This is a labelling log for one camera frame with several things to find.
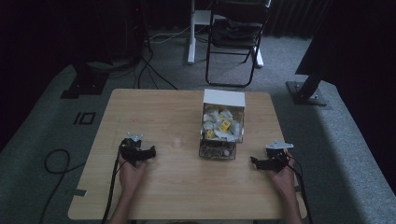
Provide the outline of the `black stand with base plate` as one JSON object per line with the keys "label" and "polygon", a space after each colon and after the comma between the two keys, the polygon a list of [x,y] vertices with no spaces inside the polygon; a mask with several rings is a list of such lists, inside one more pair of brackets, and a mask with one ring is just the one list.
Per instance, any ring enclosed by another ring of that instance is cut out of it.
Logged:
{"label": "black stand with base plate", "polygon": [[76,76],[62,99],[77,99],[80,95],[101,95],[109,77],[108,72],[95,72],[86,63],[73,63]]}

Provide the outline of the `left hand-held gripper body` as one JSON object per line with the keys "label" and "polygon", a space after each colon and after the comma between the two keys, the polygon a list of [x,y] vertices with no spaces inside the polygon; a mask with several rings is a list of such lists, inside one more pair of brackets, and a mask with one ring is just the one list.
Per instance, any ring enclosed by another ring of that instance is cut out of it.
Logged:
{"label": "left hand-held gripper body", "polygon": [[121,156],[132,164],[136,166],[138,161],[138,151],[140,150],[142,143],[143,134],[135,134],[128,132],[127,138],[124,138],[120,143],[120,154]]}

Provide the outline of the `person's left hand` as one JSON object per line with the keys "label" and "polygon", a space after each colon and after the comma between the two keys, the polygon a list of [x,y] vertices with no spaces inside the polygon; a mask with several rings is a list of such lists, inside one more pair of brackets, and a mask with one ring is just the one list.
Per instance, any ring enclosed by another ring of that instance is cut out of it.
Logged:
{"label": "person's left hand", "polygon": [[147,163],[142,161],[134,167],[122,156],[119,156],[119,163],[121,195],[126,198],[132,198],[145,173]]}

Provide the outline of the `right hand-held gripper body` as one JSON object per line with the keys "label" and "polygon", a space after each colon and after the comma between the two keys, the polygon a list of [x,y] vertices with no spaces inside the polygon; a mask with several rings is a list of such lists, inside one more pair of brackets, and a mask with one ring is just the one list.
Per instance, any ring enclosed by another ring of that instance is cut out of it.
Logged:
{"label": "right hand-held gripper body", "polygon": [[290,159],[287,156],[287,150],[289,148],[294,148],[294,144],[277,140],[265,146],[267,157],[272,165],[272,171],[280,172],[288,165]]}

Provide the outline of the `person's right hand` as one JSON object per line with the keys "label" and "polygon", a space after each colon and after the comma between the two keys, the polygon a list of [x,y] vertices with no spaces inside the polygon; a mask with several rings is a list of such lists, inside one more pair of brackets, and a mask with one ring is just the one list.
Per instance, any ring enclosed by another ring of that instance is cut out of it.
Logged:
{"label": "person's right hand", "polygon": [[294,161],[289,160],[288,165],[278,173],[274,171],[266,172],[273,182],[276,190],[284,199],[290,199],[295,195],[293,165]]}

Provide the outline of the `pile of white yellow packets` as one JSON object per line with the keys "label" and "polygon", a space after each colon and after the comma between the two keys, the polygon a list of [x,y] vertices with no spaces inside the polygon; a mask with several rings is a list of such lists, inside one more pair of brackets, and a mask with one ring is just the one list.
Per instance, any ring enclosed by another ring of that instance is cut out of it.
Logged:
{"label": "pile of white yellow packets", "polygon": [[242,143],[244,134],[242,106],[205,104],[201,135],[205,140]]}

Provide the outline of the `dark slanted stand with base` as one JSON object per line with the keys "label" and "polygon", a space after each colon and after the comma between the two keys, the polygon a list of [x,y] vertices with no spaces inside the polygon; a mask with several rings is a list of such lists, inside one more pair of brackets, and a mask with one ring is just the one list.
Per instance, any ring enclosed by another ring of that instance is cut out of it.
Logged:
{"label": "dark slanted stand with base", "polygon": [[360,101],[396,90],[396,0],[332,0],[296,73],[303,102],[320,81]]}

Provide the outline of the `white box with clear drawer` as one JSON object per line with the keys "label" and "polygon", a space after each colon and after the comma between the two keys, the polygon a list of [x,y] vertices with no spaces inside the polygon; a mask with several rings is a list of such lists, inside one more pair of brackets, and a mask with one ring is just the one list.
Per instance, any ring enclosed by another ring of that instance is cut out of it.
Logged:
{"label": "white box with clear drawer", "polygon": [[[246,108],[246,98],[243,92],[206,89],[204,90],[203,108],[205,104],[232,105]],[[199,156],[215,160],[234,160],[236,157],[236,146],[242,143],[205,140],[200,131]]]}

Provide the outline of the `black folding chair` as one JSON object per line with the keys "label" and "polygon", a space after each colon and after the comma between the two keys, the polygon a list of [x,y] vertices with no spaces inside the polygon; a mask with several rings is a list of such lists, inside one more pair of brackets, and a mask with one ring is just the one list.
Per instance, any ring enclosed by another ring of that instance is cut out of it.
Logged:
{"label": "black folding chair", "polygon": [[[247,87],[257,64],[262,34],[271,13],[272,0],[214,0],[210,11],[206,47],[205,81],[211,86]],[[252,57],[246,83],[218,83],[209,79],[212,54]]]}

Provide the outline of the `white desk leg frame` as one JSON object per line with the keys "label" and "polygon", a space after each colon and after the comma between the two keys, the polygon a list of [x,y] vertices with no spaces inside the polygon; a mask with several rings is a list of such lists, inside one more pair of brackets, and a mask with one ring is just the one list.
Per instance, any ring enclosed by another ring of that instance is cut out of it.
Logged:
{"label": "white desk leg frame", "polygon": [[253,65],[263,67],[260,42],[270,6],[271,0],[212,0],[208,9],[196,9],[191,0],[188,63],[195,62],[195,27],[203,25],[208,29],[209,46],[247,49]]}

